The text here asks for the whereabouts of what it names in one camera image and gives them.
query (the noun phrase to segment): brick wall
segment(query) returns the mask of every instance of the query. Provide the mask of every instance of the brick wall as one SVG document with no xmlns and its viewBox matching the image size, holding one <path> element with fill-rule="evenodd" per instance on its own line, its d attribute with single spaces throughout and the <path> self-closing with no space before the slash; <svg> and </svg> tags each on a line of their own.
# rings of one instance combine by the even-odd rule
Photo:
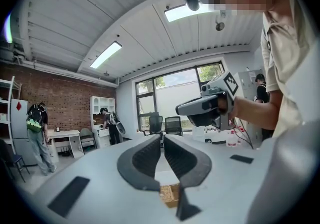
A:
<svg viewBox="0 0 320 224">
<path fill-rule="evenodd" d="M 58 126 L 61 131 L 80 131 L 85 127 L 91 130 L 90 97 L 116 98 L 116 89 L 112 87 L 0 63 L 0 79 L 11 80 L 12 76 L 22 84 L 21 100 L 28 101 L 28 105 L 46 104 L 49 129 Z M 0 96 L 8 98 L 7 93 Z"/>
</svg>

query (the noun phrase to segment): green backpack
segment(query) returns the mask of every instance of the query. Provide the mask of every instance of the green backpack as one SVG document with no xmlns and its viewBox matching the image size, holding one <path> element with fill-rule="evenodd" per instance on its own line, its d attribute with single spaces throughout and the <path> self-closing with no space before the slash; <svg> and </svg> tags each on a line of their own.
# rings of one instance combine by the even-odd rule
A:
<svg viewBox="0 0 320 224">
<path fill-rule="evenodd" d="M 26 120 L 26 127 L 34 132 L 41 132 L 44 125 L 43 114 L 45 110 L 37 104 L 34 104 Z"/>
</svg>

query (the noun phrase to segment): red label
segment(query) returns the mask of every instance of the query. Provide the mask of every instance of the red label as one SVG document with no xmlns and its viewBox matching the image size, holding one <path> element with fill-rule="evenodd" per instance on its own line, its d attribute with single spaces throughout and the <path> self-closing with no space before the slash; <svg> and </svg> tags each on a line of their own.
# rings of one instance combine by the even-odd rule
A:
<svg viewBox="0 0 320 224">
<path fill-rule="evenodd" d="M 18 111 L 20 111 L 20 109 L 21 109 L 21 104 L 20 104 L 20 102 L 18 102 L 18 104 L 16 105 L 16 108 L 17 108 Z"/>
</svg>

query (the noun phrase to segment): ceiling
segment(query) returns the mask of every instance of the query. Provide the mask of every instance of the ceiling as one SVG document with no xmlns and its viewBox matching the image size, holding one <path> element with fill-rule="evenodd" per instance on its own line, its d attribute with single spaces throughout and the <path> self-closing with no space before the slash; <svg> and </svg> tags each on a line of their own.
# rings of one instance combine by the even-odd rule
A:
<svg viewBox="0 0 320 224">
<path fill-rule="evenodd" d="M 184 0 L 23 0 L 11 14 L 14 43 L 29 60 L 114 81 L 180 55 L 248 45 L 260 14 L 204 13 L 168 22 L 166 7 Z M 225 28 L 216 31 L 216 21 Z M 93 61 L 114 41 L 122 49 L 98 69 Z"/>
</svg>

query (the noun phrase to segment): tree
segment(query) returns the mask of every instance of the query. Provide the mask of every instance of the tree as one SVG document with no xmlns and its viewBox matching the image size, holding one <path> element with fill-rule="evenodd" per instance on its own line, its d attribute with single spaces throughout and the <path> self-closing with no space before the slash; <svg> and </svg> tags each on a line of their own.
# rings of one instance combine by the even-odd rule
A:
<svg viewBox="0 0 320 224">
<path fill-rule="evenodd" d="M 218 64 L 201 67 L 199 69 L 199 77 L 201 82 L 212 80 L 221 73 L 221 69 Z"/>
<path fill-rule="evenodd" d="M 165 82 L 164 82 L 164 79 L 163 77 L 159 77 L 159 78 L 156 78 L 155 79 L 155 86 L 158 87 L 158 86 L 165 86 Z M 139 86 L 142 87 L 142 88 L 146 88 L 148 90 L 148 92 L 152 92 L 152 80 L 147 80 L 147 81 L 144 81 L 144 82 L 141 82 L 139 83 Z"/>
</svg>

